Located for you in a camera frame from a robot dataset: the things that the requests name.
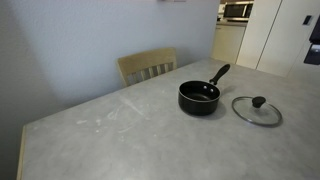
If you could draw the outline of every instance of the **gray table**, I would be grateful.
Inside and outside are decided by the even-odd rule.
[[[232,65],[213,115],[181,111],[179,85],[223,64],[199,61],[26,125],[22,179],[320,179],[319,87]],[[231,109],[257,95],[284,124],[255,126]]]

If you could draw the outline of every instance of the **countertop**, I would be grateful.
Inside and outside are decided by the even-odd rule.
[[[217,21],[217,25],[247,27],[247,22]]]
[[[27,124],[22,179],[320,179],[320,87],[231,65],[214,114],[181,111],[180,84],[223,65],[199,61]],[[258,95],[281,111],[281,126],[233,112],[234,98]]]

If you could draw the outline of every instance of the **saucepan handle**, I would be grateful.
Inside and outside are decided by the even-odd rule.
[[[222,68],[219,69],[218,73],[210,79],[210,83],[213,83],[214,85],[217,85],[218,80],[230,69],[230,64],[224,65]]]

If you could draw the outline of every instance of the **microwave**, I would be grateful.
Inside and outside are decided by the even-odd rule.
[[[223,18],[229,21],[249,21],[253,1],[226,2]]]

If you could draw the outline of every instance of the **kitchen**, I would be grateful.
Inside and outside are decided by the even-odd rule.
[[[318,20],[318,1],[239,1],[252,3],[248,22],[227,22],[219,7],[211,57],[259,71],[320,84],[319,51],[309,38]]]

